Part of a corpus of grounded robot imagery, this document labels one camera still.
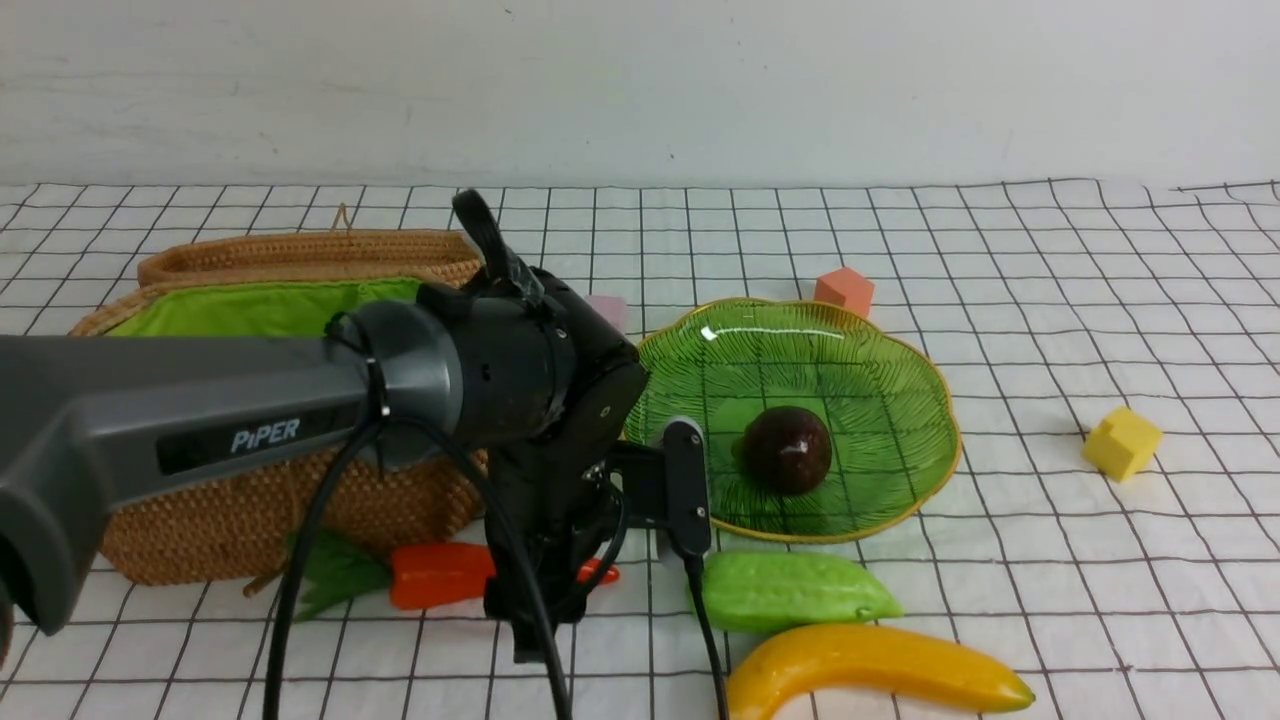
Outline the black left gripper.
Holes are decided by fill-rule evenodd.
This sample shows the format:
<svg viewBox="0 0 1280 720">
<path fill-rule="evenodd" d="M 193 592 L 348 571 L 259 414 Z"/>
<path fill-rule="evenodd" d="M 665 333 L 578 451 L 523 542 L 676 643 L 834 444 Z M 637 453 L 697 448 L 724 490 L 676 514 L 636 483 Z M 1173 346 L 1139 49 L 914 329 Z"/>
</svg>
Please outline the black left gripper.
<svg viewBox="0 0 1280 720">
<path fill-rule="evenodd" d="M 579 623 L 588 597 L 614 565 L 628 528 L 605 456 L 518 442 L 486 452 L 497 492 L 485 521 L 495 577 L 484 606 L 509 625 L 513 661 L 548 665 L 556 632 Z"/>
</svg>

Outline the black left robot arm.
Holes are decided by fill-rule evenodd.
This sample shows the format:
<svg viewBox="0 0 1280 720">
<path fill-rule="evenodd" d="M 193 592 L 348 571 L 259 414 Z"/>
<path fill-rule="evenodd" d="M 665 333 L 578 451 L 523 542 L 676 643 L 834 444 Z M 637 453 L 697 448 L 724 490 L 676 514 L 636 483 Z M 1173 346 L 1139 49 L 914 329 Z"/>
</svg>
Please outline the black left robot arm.
<svg viewBox="0 0 1280 720">
<path fill-rule="evenodd" d="M 585 609 L 579 569 L 611 520 L 590 486 L 649 375 L 563 281 L 504 242 L 485 199 L 452 200 L 483 255 L 301 337 L 3 338 L 3 644 L 22 611 L 67 625 L 111 515 L 206 480 L 344 446 L 385 469 L 439 456 L 475 475 L 495 575 L 486 615 L 520 662 Z"/>
</svg>

